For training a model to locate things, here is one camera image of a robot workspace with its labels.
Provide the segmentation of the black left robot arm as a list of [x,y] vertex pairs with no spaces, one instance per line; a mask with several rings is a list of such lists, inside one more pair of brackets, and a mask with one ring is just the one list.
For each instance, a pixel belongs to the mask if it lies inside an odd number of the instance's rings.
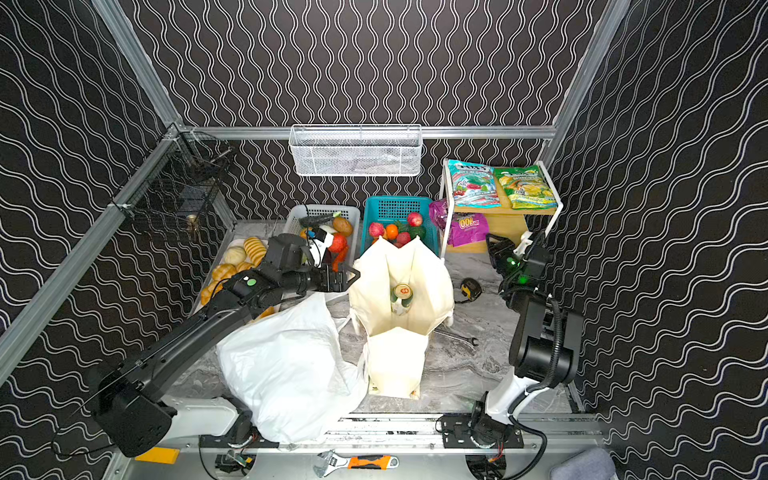
[[313,264],[311,257],[309,242],[300,236],[271,237],[257,267],[225,280],[181,326],[115,368],[89,372],[85,406],[124,456],[135,458],[185,437],[213,437],[233,446],[251,441],[252,412],[243,402],[231,396],[174,399],[167,391],[219,341],[281,304],[284,294],[345,292],[361,277],[348,264]]

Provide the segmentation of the cream canvas tote bag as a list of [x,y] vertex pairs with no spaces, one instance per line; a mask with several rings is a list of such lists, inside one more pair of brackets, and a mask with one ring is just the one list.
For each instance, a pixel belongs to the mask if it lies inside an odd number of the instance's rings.
[[[349,319],[355,332],[366,337],[368,392],[417,399],[430,335],[453,323],[453,283],[444,260],[418,238],[402,247],[379,239],[353,267],[361,277],[348,290]],[[399,283],[414,292],[412,306],[402,316],[391,311],[390,301]]]

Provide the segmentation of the purple snack bag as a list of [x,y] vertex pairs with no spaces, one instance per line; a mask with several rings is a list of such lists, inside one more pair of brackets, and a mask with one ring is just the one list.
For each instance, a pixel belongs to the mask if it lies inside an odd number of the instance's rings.
[[445,232],[447,225],[447,243],[452,247],[461,247],[478,242],[485,242],[490,233],[488,222],[481,213],[454,213],[448,222],[448,208],[445,199],[433,201],[429,205],[430,220]]

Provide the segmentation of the white plastic grocery bag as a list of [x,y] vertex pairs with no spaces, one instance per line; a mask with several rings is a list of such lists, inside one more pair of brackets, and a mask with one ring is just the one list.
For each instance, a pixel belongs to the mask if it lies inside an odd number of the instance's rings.
[[271,442],[318,440],[367,394],[364,367],[342,357],[323,293],[239,328],[216,353],[230,392]]

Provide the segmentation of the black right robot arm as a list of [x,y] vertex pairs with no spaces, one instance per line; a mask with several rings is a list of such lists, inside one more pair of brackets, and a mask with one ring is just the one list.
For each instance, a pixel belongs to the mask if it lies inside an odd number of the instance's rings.
[[486,235],[491,266],[502,276],[498,294],[519,315],[509,351],[510,370],[475,403],[470,438],[480,447],[503,447],[519,414],[539,394],[573,380],[580,356],[583,316],[569,311],[546,292],[545,276],[553,254],[542,232],[516,244]]

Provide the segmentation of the green drink can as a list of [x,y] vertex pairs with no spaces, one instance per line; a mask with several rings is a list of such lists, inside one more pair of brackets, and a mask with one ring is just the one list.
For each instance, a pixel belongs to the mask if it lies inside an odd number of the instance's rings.
[[398,316],[409,312],[414,298],[413,289],[406,283],[395,285],[390,292],[391,311]]

